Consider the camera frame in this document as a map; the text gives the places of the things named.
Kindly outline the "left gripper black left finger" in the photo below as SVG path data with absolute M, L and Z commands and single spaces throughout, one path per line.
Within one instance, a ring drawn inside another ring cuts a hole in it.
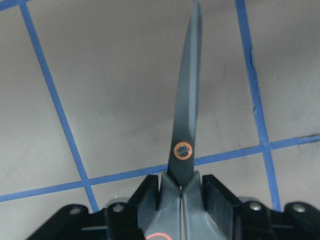
M 159 194 L 157 175 L 147 175 L 133 195 L 118 200 L 104 211 L 110 240 L 144 240 L 156 213 Z

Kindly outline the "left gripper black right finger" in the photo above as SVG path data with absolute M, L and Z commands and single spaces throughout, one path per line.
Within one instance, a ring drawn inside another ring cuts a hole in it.
M 227 240 L 271 240 L 270 210 L 255 199 L 241 200 L 212 174 L 202 177 L 205 209 Z

